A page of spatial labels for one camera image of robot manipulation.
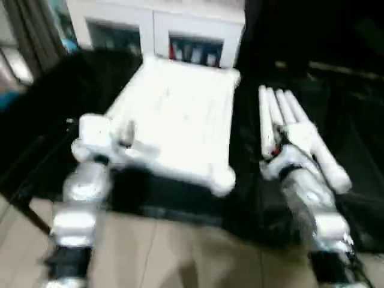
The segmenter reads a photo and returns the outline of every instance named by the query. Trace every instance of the white plastic tray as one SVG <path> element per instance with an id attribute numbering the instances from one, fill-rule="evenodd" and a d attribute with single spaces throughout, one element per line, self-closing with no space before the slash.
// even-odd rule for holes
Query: white plastic tray
<path id="1" fill-rule="evenodd" d="M 120 137 L 134 123 L 129 163 L 153 174 L 229 193 L 229 138 L 236 70 L 147 57 L 106 113 Z"/>

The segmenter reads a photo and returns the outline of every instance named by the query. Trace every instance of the beige floor tile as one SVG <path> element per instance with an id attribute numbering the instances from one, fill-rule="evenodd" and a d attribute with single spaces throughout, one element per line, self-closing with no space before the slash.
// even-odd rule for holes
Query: beige floor tile
<path id="1" fill-rule="evenodd" d="M 172 221 L 157 222 L 142 288 L 197 288 L 187 227 Z"/>
<path id="2" fill-rule="evenodd" d="M 375 288 L 384 288 L 384 255 L 360 254 L 364 270 Z"/>
<path id="3" fill-rule="evenodd" d="M 52 222 L 51 202 L 34 200 L 31 203 L 31 207 L 42 219 L 48 223 Z M 19 239 L 24 239 L 21 243 L 19 241 L 14 242 L 12 245 L 9 244 L 9 252 L 18 256 L 18 265 L 15 271 L 12 271 L 13 277 L 7 280 L 9 288 L 34 287 L 38 285 L 40 277 L 45 273 L 42 260 L 47 255 L 49 247 L 48 237 L 29 223 L 23 216 L 19 215 L 19 217 L 22 218 L 22 221 L 18 218 L 8 234 L 8 237 L 13 237 L 13 234 L 16 237 L 18 234 Z"/>
<path id="4" fill-rule="evenodd" d="M 156 220 L 107 213 L 91 268 L 91 287 L 138 288 Z"/>
<path id="5" fill-rule="evenodd" d="M 0 281 L 9 283 L 30 249 L 37 229 L 13 208 L 9 210 L 4 221 L 9 221 L 11 225 L 6 227 L 6 231 L 2 231 L 5 238 L 0 247 Z"/>
<path id="6" fill-rule="evenodd" d="M 261 288 L 260 250 L 213 227 L 192 236 L 199 288 Z"/>
<path id="7" fill-rule="evenodd" d="M 305 251 L 262 251 L 264 288 L 317 287 Z"/>

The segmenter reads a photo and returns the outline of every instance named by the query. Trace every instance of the floor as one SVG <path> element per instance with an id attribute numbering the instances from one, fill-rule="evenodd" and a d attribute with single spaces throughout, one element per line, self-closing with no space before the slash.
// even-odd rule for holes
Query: floor
<path id="1" fill-rule="evenodd" d="M 50 202 L 33 208 L 52 221 Z M 0 211 L 6 203 L 0 199 Z M 94 288 L 309 288 L 316 282 L 305 254 L 268 251 L 211 227 L 109 213 L 91 268 Z M 0 288 L 39 287 L 46 237 L 14 209 L 0 224 Z M 361 256 L 376 288 L 384 260 Z"/>

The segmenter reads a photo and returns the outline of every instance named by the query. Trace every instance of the curtain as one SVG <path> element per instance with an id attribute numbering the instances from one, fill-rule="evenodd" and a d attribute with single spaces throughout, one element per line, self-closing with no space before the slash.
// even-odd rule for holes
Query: curtain
<path id="1" fill-rule="evenodd" d="M 65 54 L 46 0 L 3 0 L 19 50 L 34 79 Z"/>

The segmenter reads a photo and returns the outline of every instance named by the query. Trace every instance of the red marking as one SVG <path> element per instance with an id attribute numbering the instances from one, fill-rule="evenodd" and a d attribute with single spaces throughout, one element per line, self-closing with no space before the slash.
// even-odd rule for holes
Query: red marking
<path id="1" fill-rule="evenodd" d="M 173 52 L 172 44 L 169 44 L 169 59 L 175 60 L 175 53 Z"/>

